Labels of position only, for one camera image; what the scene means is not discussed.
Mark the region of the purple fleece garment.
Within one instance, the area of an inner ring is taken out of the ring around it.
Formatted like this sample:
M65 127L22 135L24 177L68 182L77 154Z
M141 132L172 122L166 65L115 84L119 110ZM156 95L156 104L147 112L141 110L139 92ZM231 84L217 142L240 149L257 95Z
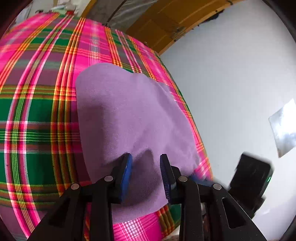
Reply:
M92 65L75 83L82 153L90 180L132 155L132 173L114 223L154 213L167 203L159 158L190 176L201 162L191 126L169 87L109 63Z

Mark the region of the pink plaid bed sheet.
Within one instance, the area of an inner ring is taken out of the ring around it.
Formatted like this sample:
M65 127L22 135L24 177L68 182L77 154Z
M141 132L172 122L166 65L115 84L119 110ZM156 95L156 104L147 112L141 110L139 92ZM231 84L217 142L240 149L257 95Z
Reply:
M191 112L156 51L96 21L37 14L1 38L1 218L16 240L28 239L70 184L90 182L74 85L97 63L166 84L194 135L195 174L213 178Z

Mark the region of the brown wooden door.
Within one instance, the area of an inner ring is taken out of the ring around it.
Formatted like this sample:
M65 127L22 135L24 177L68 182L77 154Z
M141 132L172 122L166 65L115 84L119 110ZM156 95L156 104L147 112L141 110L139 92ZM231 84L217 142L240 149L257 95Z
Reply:
M126 33L161 55L187 32L236 3L237 0L157 1Z

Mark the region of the plastic wrapped mattress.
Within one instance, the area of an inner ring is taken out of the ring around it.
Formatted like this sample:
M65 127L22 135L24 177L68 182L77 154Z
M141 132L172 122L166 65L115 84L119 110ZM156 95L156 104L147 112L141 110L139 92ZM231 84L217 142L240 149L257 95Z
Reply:
M96 1L86 18L114 28L129 28L157 1Z

